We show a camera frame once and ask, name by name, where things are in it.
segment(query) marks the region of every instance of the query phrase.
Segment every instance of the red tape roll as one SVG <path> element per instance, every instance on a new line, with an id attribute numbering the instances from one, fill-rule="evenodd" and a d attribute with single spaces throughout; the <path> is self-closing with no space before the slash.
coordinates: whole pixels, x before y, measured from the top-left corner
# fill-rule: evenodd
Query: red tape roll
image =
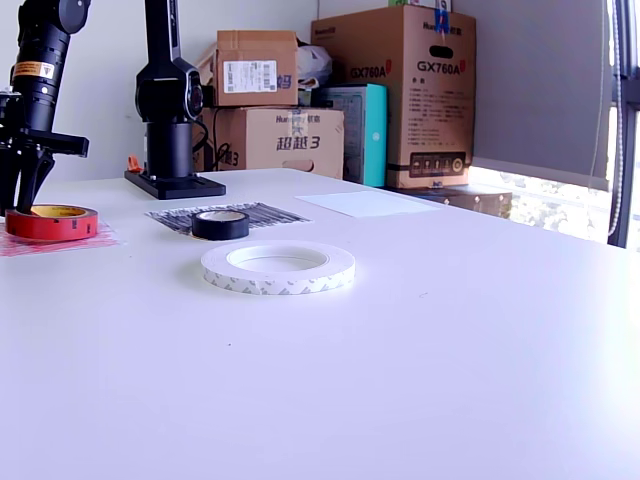
<path id="1" fill-rule="evenodd" d="M 9 210 L 7 233 L 30 240 L 67 242 L 98 234 L 98 212 L 66 205 L 35 205 L 31 215 Z"/>

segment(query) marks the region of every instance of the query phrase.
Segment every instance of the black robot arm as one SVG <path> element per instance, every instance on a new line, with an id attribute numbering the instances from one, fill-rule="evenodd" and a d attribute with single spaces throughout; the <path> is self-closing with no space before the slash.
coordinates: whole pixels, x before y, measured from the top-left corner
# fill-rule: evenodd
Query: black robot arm
<path id="1" fill-rule="evenodd" d="M 0 91 L 0 216 L 31 212 L 54 154 L 87 156 L 86 138 L 51 130 L 71 35 L 85 26 L 90 5 L 26 0 L 19 9 L 12 89 Z M 149 63 L 137 77 L 136 106 L 147 124 L 147 159 L 144 172 L 125 176 L 162 199 L 223 195 L 224 186 L 193 173 L 191 122 L 203 93 L 198 71 L 180 57 L 177 0 L 145 0 L 145 8 Z"/>
<path id="2" fill-rule="evenodd" d="M 85 138 L 51 132 L 71 35 L 87 21 L 91 0 L 26 0 L 18 11 L 20 52 L 11 91 L 0 92 L 0 215 L 29 213 L 55 164 L 53 154 L 86 156 Z"/>

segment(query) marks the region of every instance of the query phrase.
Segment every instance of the tape roll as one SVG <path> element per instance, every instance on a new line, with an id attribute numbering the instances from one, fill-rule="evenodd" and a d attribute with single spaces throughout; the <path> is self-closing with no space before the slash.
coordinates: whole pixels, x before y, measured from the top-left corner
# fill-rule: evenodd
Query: tape roll
<path id="1" fill-rule="evenodd" d="M 353 283 L 349 252 L 313 242 L 262 241 L 225 245 L 202 257 L 212 285 L 252 295 L 302 295 Z"/>
<path id="2" fill-rule="evenodd" d="M 98 212 L 67 205 L 35 205 L 31 215 L 7 211 L 6 231 L 30 240 L 66 242 L 98 234 Z"/>
<path id="3" fill-rule="evenodd" d="M 233 210 L 202 212 L 191 219 L 191 233 L 205 240 L 236 240 L 249 235 L 249 215 Z"/>

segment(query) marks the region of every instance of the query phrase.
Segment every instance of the cardboard box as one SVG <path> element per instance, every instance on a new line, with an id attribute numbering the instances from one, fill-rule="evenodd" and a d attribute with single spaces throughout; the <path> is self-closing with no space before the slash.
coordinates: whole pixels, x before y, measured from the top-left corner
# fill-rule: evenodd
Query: cardboard box
<path id="1" fill-rule="evenodd" d="M 216 50 L 218 44 L 214 43 L 200 56 L 195 67 L 200 73 L 200 83 L 203 86 L 214 85 L 216 79 Z"/>
<path id="2" fill-rule="evenodd" d="M 389 188 L 396 193 L 430 200 L 432 202 L 464 208 L 473 212 L 485 213 L 494 217 L 509 219 L 513 204 L 513 193 L 498 188 L 465 185 L 448 188 L 430 188 L 423 190 L 401 190 Z"/>
<path id="3" fill-rule="evenodd" d="M 453 0 L 389 0 L 389 6 L 420 5 L 422 7 L 443 8 L 447 12 L 451 12 L 452 2 Z"/>
<path id="4" fill-rule="evenodd" d="M 475 114 L 474 18 L 452 13 L 449 33 L 436 33 L 435 10 L 405 5 L 318 20 L 311 33 L 312 43 L 333 57 L 336 81 L 389 88 L 387 185 L 468 183 Z"/>
<path id="5" fill-rule="evenodd" d="M 219 106 L 297 105 L 298 40 L 290 31 L 219 31 Z"/>
<path id="6" fill-rule="evenodd" d="M 220 110 L 213 134 L 213 111 L 203 114 L 209 141 L 195 154 L 196 171 L 215 165 L 214 143 L 221 152 L 220 170 L 294 168 L 342 179 L 344 114 L 327 109 L 234 108 Z M 202 129 L 194 128 L 194 144 Z"/>

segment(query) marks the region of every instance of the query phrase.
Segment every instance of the white paper sheet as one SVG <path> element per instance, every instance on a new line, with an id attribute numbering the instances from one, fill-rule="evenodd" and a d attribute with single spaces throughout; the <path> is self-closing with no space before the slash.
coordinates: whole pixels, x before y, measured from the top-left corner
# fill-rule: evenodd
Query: white paper sheet
<path id="1" fill-rule="evenodd" d="M 439 208 L 381 192 L 334 193 L 296 197 L 351 217 L 382 217 L 404 213 L 423 213 Z"/>

